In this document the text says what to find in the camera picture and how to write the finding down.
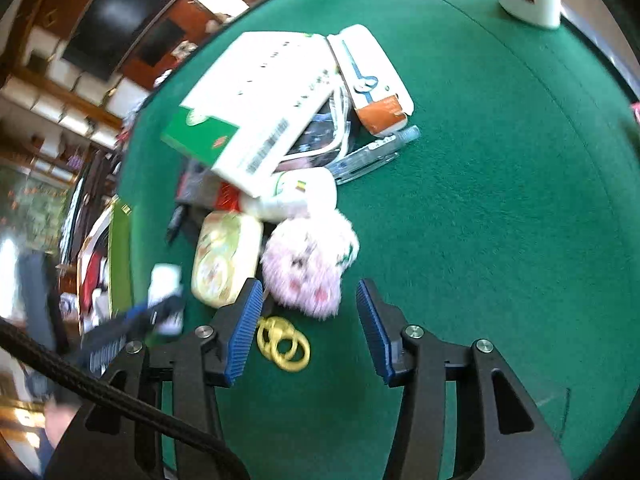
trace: green felt table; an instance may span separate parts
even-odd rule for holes
[[[175,107],[244,31],[353,23],[388,53],[422,137],[339,188],[361,244],[340,313],[287,313],[312,346],[298,374],[254,346],[243,377],[218,394],[228,444],[257,480],[382,477],[401,389],[374,373],[356,314],[356,282],[369,276],[411,322],[459,344],[488,338],[523,378],[567,389],[557,435],[578,476],[638,387],[640,167],[623,89],[565,25],[539,30],[497,0],[268,0],[248,12],[140,114],[119,187],[132,207],[134,298],[156,263],[190,278],[193,247],[164,243],[180,155],[159,137]],[[212,313],[188,295],[186,330]]]

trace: person's hand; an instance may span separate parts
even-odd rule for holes
[[[62,439],[66,428],[76,416],[78,408],[67,404],[56,404],[55,400],[48,400],[44,405],[44,432],[54,449]]]

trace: orange tag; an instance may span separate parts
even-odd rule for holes
[[[356,110],[362,125],[372,134],[377,135],[395,124],[406,122],[406,114],[395,95],[385,97]]]

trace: black braided cable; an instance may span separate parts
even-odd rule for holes
[[[0,346],[19,361],[84,399],[115,410],[130,420],[145,424],[174,440],[214,456],[234,480],[250,480],[242,461],[221,440],[109,384],[89,377],[1,317]]]

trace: metal screw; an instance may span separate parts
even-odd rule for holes
[[[125,346],[128,354],[137,354],[142,350],[142,343],[140,341],[129,341]]]
[[[196,329],[196,336],[201,339],[206,339],[213,334],[213,329],[209,325],[201,325]]]
[[[485,354],[490,354],[494,351],[494,344],[487,339],[479,339],[478,342],[476,342],[476,348]]]
[[[424,335],[424,329],[421,326],[409,325],[404,329],[404,333],[411,339],[420,339]]]

